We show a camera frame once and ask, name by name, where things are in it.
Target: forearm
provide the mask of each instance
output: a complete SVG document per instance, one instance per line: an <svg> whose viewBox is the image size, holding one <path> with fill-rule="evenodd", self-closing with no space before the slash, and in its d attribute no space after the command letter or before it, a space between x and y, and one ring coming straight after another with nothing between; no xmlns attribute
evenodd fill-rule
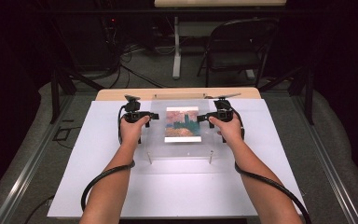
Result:
<svg viewBox="0 0 358 224"><path fill-rule="evenodd" d="M128 165L133 159L134 146L122 145L104 171ZM101 179L92 188L88 203L80 220L84 223L118 223L127 195L130 170L123 170Z"/></svg>
<svg viewBox="0 0 358 224"><path fill-rule="evenodd" d="M282 184L280 179L242 141L230 145L238 166L247 172L262 175ZM292 201L282 192L246 175L243 185L252 200L262 223L301 223Z"/></svg>

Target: desk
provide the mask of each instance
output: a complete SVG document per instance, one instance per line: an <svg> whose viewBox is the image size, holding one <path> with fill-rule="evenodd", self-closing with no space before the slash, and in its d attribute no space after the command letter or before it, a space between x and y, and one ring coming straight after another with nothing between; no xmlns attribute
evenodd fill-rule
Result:
<svg viewBox="0 0 358 224"><path fill-rule="evenodd" d="M282 7L286 0L155 0L155 7ZM181 52L179 45L180 35L209 36L212 30L222 22L203 22L196 25L184 23L186 28L180 28L179 19L174 19L175 56L173 61L172 78L180 77Z"/></svg>
<svg viewBox="0 0 358 224"><path fill-rule="evenodd" d="M80 198L91 179L98 175L118 147L117 112L126 104L123 94L140 96L141 109L150 110L150 99L159 94L220 95L240 92L230 98L239 111L246 130L245 140L255 154L269 166L297 198L302 197L281 141L264 100L255 88L196 88L102 90L92 102L76 145L48 211L48 217L79 218ZM208 101L215 110L213 100ZM203 158L157 160L152 164L138 146L122 218L220 218L254 217L257 213L246 194L240 176L234 170L234 158L217 130L212 130L221 157L211 163Z"/></svg>

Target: colorful image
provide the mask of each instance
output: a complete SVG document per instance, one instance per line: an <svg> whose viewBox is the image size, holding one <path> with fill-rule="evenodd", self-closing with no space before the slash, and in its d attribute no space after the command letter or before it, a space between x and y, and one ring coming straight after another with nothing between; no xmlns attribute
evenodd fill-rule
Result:
<svg viewBox="0 0 358 224"><path fill-rule="evenodd" d="M200 142L199 108L167 107L165 142Z"/></svg>

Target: clear plastic stand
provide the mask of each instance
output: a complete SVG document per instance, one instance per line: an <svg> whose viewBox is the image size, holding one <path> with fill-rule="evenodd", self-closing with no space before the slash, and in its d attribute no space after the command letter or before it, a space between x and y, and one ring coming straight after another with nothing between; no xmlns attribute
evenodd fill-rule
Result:
<svg viewBox="0 0 358 224"><path fill-rule="evenodd" d="M166 142L167 108L168 107L197 107L199 115L211 112L209 100L153 100L150 111L159 114L159 119L151 122L143 140L144 155L150 163L154 160L192 160L205 159L209 163L212 158L219 156L215 149L213 133L216 129L210 129L208 121L200 122L199 142Z"/></svg>

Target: black controller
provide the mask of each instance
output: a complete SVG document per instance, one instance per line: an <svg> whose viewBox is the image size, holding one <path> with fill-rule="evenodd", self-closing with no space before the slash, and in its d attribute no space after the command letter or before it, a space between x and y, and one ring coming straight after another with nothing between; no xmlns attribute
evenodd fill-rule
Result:
<svg viewBox="0 0 358 224"><path fill-rule="evenodd" d="M124 120L128 123L134 123L144 116L149 116L150 119L159 119L158 114L149 112L149 111L139 111L141 108L141 103L138 102L141 98L136 96L124 95L128 103L124 106L124 110L127 112L123 115ZM145 125L146 128L150 127L149 121Z"/></svg>
<svg viewBox="0 0 358 224"><path fill-rule="evenodd" d="M219 100L214 101L214 105L216 106L217 111L216 112L210 112L207 113L205 115L199 115L197 116L197 122L202 122L205 120L208 120L209 122L209 117L215 117L217 119L220 119L224 122L230 122L233 119L233 111L231 108L231 105L229 103L228 100L226 100L224 97L219 98ZM214 128L214 125L209 122L209 128Z"/></svg>

